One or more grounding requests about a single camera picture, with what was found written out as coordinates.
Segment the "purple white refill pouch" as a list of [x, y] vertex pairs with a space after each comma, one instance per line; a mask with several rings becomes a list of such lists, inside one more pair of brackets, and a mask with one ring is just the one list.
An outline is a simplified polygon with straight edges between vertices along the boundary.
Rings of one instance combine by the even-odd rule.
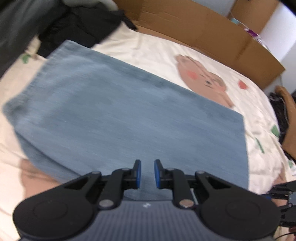
[[265, 49], [269, 51], [269, 48], [267, 47], [266, 43], [263, 41], [262, 37], [255, 33], [253, 30], [249, 28], [244, 28], [244, 30], [251, 36], [253, 39], [255, 39], [260, 45], [262, 45]]

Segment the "grey neck pillow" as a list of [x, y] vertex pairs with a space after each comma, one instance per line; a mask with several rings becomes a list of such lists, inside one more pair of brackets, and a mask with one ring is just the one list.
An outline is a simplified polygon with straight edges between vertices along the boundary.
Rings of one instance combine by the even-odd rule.
[[88, 8], [102, 3], [110, 11], [118, 10], [118, 6], [113, 0], [62, 0], [62, 3], [69, 7], [84, 6]]

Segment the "teal cap detergent bottle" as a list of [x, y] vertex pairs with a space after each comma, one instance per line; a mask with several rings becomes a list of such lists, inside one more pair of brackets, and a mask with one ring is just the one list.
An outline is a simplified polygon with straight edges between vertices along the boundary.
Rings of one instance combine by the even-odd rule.
[[230, 21], [235, 23], [236, 25], [239, 24], [239, 20], [237, 20], [236, 18], [231, 18]]

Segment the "black garment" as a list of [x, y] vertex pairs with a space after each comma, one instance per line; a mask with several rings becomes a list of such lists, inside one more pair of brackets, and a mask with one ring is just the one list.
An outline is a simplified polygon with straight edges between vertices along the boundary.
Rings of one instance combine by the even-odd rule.
[[49, 11], [41, 25], [37, 54], [47, 58], [65, 40], [91, 48], [112, 34], [121, 23], [137, 31], [123, 10], [110, 11], [103, 3], [95, 6], [70, 7], [59, 4]]

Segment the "blue denim pants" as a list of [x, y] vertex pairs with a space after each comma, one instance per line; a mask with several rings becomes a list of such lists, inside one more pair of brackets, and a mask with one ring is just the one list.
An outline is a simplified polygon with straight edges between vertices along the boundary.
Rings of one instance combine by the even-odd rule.
[[39, 170], [65, 183], [142, 163], [134, 200], [168, 199], [154, 161], [206, 171], [248, 187], [243, 116], [194, 92], [72, 41], [4, 104], [21, 147]]

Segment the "upright cardboard panel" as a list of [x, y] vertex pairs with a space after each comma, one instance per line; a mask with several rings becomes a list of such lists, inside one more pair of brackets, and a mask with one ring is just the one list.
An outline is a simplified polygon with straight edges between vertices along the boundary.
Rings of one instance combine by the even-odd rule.
[[235, 18], [242, 25], [260, 34], [276, 10], [279, 1], [276, 0], [238, 0], [231, 8], [228, 18]]

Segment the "brown cardboard sheet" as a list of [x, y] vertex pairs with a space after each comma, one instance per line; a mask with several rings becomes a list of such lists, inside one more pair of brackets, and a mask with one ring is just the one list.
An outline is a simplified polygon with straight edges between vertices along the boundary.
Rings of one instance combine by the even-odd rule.
[[116, 4], [141, 33], [164, 38], [234, 69], [260, 89], [285, 68], [243, 28], [194, 1], [131, 1]]

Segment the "cream bear print bedsheet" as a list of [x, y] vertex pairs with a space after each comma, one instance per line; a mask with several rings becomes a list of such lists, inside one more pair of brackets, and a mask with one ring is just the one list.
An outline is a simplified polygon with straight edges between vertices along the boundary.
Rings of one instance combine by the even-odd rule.
[[[177, 71], [175, 56], [189, 56], [220, 76], [234, 110], [244, 117], [249, 158], [249, 187], [263, 193], [272, 184], [295, 180], [295, 164], [284, 154], [278, 142], [278, 121], [267, 96], [250, 79], [231, 68], [176, 41], [152, 31], [135, 32], [125, 24], [93, 50], [109, 55], [130, 65], [180, 86], [184, 82]], [[39, 193], [57, 182], [39, 172], [20, 148], [12, 126], [1, 116], [1, 240], [18, 240], [12, 212], [25, 197]]]

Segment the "dark grey pillow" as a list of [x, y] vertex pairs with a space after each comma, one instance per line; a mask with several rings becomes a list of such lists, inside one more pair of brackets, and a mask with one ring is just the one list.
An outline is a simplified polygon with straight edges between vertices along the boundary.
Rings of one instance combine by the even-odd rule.
[[1, 75], [50, 21], [60, 1], [8, 1], [1, 3]]

